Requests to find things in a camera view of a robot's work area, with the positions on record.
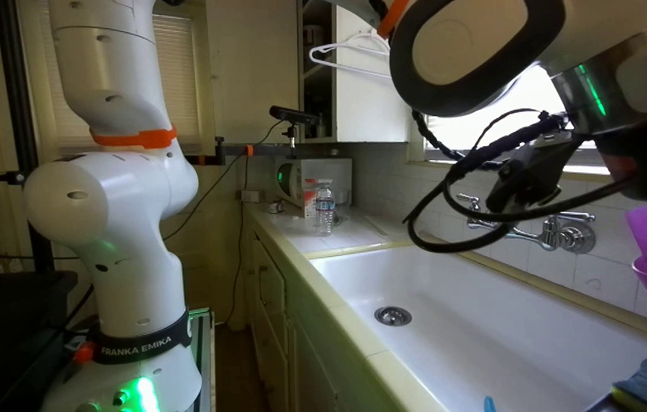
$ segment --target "white sink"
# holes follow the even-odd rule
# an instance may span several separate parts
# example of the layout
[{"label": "white sink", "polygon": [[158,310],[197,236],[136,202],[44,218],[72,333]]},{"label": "white sink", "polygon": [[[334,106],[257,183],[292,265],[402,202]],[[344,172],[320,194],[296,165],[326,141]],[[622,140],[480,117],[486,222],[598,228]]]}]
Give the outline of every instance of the white sink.
[{"label": "white sink", "polygon": [[[482,412],[484,397],[498,412],[586,409],[647,357],[644,336],[456,257],[397,248],[314,265],[452,412]],[[411,322],[382,325],[382,306]]]}]

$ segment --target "backsplash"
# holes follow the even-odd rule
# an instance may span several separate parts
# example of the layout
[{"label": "backsplash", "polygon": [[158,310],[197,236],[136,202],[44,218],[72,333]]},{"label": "backsplash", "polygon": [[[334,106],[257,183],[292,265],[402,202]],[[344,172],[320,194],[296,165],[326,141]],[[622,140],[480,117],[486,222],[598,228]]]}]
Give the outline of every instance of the backsplash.
[{"label": "backsplash", "polygon": [[[355,204],[360,210],[402,219],[418,200],[432,189],[446,173],[440,165],[407,160],[407,147],[351,147],[355,159]],[[604,177],[563,179],[563,198],[588,192],[604,186]],[[493,173],[475,172],[455,186],[455,192],[484,198],[492,189]],[[647,318],[647,291],[631,271],[639,254],[634,242],[623,212],[642,202],[612,194],[578,210],[595,212],[596,248],[590,254],[547,252],[531,240],[506,238],[480,254],[525,271],[565,288],[578,291],[612,306]],[[542,219],[520,222],[519,228],[539,233]],[[446,240],[466,240],[484,228],[469,228],[466,218],[446,206],[444,200],[430,204],[418,219],[418,231],[430,231]]]}]

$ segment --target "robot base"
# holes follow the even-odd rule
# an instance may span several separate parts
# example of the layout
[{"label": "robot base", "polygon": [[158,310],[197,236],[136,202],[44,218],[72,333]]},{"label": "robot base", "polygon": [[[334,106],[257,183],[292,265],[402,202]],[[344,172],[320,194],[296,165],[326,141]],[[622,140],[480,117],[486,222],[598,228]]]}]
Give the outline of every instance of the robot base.
[{"label": "robot base", "polygon": [[200,374],[184,346],[132,363],[85,363],[59,375],[44,412],[184,412],[200,394]]}]

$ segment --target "drain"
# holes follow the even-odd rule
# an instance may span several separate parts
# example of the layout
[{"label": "drain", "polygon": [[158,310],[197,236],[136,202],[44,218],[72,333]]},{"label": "drain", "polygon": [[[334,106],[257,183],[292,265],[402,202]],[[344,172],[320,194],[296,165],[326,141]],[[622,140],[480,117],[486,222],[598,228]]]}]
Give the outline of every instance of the drain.
[{"label": "drain", "polygon": [[410,325],[411,322],[411,313],[402,306],[380,306],[374,312],[374,321],[384,322],[384,325],[392,325],[392,328],[399,328],[399,325]]}]

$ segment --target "chrome faucet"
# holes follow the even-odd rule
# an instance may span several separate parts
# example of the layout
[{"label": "chrome faucet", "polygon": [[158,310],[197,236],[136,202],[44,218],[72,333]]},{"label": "chrome faucet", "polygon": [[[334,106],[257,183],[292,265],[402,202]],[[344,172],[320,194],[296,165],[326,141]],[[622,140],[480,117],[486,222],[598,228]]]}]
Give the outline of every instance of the chrome faucet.
[{"label": "chrome faucet", "polygon": [[[482,210],[480,198],[456,192],[456,200],[469,202],[470,210]],[[559,248],[571,254],[588,254],[596,246],[596,231],[592,228],[595,219],[596,218],[592,212],[563,210],[563,212],[548,215],[542,222],[542,233],[531,233],[531,231],[514,226],[510,228],[508,238],[531,240],[547,252],[554,252]],[[492,228],[495,226],[495,222],[469,218],[466,226],[469,228],[482,228],[482,226]]]}]

